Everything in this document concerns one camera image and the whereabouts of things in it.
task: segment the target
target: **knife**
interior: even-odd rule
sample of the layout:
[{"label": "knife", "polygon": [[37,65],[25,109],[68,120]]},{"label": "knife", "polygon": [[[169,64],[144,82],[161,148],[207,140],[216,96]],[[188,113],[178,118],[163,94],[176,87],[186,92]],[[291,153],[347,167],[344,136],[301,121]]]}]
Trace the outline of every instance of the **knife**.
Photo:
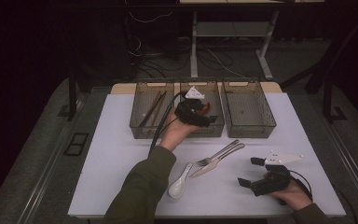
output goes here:
[{"label": "knife", "polygon": [[218,162],[220,162],[222,159],[224,159],[229,154],[231,154],[231,153],[233,153],[233,152],[235,152],[238,149],[241,149],[243,147],[245,147],[244,143],[239,143],[239,144],[235,145],[235,147],[232,148],[230,151],[225,152],[223,155],[219,156],[216,160],[212,161],[208,165],[206,165],[206,166],[202,167],[201,169],[199,169],[197,172],[192,174],[190,177],[196,177],[196,176],[199,176],[199,175],[203,175],[203,174],[207,173],[208,171],[211,171],[212,169],[214,169],[214,167],[216,167]]}]

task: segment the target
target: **white tag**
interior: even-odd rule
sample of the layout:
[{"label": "white tag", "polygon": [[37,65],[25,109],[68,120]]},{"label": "white tag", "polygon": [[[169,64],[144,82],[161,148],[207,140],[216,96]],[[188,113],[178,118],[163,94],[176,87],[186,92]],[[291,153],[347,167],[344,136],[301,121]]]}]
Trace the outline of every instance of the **white tag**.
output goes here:
[{"label": "white tag", "polygon": [[187,99],[205,99],[205,95],[201,94],[199,91],[196,90],[196,87],[192,87],[190,90],[188,90],[186,94]]},{"label": "white tag", "polygon": [[266,165],[285,165],[286,163],[292,161],[301,161],[303,159],[303,155],[294,155],[271,151],[271,153],[269,153],[268,157],[266,158],[265,163]]}]

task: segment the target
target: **gray carpet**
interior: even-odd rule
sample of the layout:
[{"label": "gray carpet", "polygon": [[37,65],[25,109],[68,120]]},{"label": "gray carpet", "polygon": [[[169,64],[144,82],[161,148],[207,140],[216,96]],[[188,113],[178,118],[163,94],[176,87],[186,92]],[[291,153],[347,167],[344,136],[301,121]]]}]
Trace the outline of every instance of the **gray carpet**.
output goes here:
[{"label": "gray carpet", "polygon": [[[272,42],[268,49],[267,61],[274,81],[285,81],[313,65],[324,54],[328,45],[329,42],[324,40]],[[240,39],[234,43],[200,41],[200,55],[202,54],[200,57],[202,57],[203,63],[199,65],[199,76],[236,76],[228,70],[222,69],[222,66],[216,63],[214,56],[208,54],[209,51],[202,50],[202,48],[206,48],[211,50],[231,71],[245,76],[262,77],[258,61],[255,58],[255,49],[259,46],[261,46],[260,41],[249,39]],[[183,48],[188,49],[186,41],[183,42]],[[159,68],[159,71],[143,66],[144,71],[139,73],[139,77],[150,77],[150,75],[153,77],[162,77],[163,75],[166,77],[189,77],[189,63],[186,62],[188,53],[183,53],[173,59],[158,58],[152,49],[149,52],[150,57],[153,55],[152,63],[146,64]],[[329,131],[331,124],[326,123],[322,116],[322,93],[307,95],[303,91],[306,82],[307,79],[304,78],[285,91],[288,92],[330,181],[348,198],[358,217],[358,188],[338,156],[337,142]],[[104,99],[110,92],[110,88],[95,87],[91,93],[81,94],[79,111],[71,122],[66,121],[66,118],[57,117],[62,106],[68,104],[67,81],[65,80],[57,88],[0,189],[0,224],[17,223],[18,220],[20,220],[19,223],[35,224],[88,223],[85,219],[68,217],[67,211],[103,108]],[[339,106],[348,118],[336,121],[333,126],[358,165],[358,113],[339,89],[334,90],[333,105]],[[67,148],[74,133],[89,134],[84,151],[78,157],[64,156],[62,152]],[[47,165],[52,168],[49,172],[45,170]],[[34,206],[31,206],[33,209],[27,206],[30,199],[30,202],[34,203]],[[350,205],[343,196],[339,195],[339,199],[344,205],[347,215],[335,217],[335,219],[339,223],[354,223]],[[91,220],[90,222],[100,223],[100,220]],[[222,223],[246,222],[245,220],[225,220]],[[268,220],[268,224],[281,223],[294,222],[290,217]]]}]

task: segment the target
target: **human hand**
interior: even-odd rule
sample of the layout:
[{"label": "human hand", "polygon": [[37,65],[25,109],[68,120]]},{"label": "human hand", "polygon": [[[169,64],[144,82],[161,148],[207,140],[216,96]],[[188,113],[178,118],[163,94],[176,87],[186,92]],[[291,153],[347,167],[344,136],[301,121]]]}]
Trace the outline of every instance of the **human hand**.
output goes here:
[{"label": "human hand", "polygon": [[290,181],[289,186],[286,189],[272,192],[269,195],[285,201],[287,205],[295,211],[313,203],[304,190],[294,180]]},{"label": "human hand", "polygon": [[165,129],[159,143],[161,147],[165,147],[170,151],[174,151],[190,133],[200,128],[195,125],[184,124],[176,117],[174,110],[175,108],[171,110],[165,121],[165,125],[168,125],[168,127]]}]

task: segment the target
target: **fork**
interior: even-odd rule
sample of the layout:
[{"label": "fork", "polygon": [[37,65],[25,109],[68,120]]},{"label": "fork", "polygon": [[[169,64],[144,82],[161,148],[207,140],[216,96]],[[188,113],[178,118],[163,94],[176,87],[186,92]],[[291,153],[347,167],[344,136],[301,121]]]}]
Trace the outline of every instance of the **fork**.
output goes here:
[{"label": "fork", "polygon": [[235,145],[237,145],[238,143],[240,142],[240,140],[236,139],[234,140],[232,143],[228,144],[226,147],[223,147],[223,149],[221,149],[220,151],[216,152],[214,155],[212,155],[212,157],[208,157],[208,158],[205,158],[203,160],[200,160],[200,161],[197,161],[196,164],[198,166],[206,166],[208,165],[209,163],[212,162],[212,160],[217,157],[218,155],[222,154],[224,151],[226,150],[230,150],[232,149]]}]

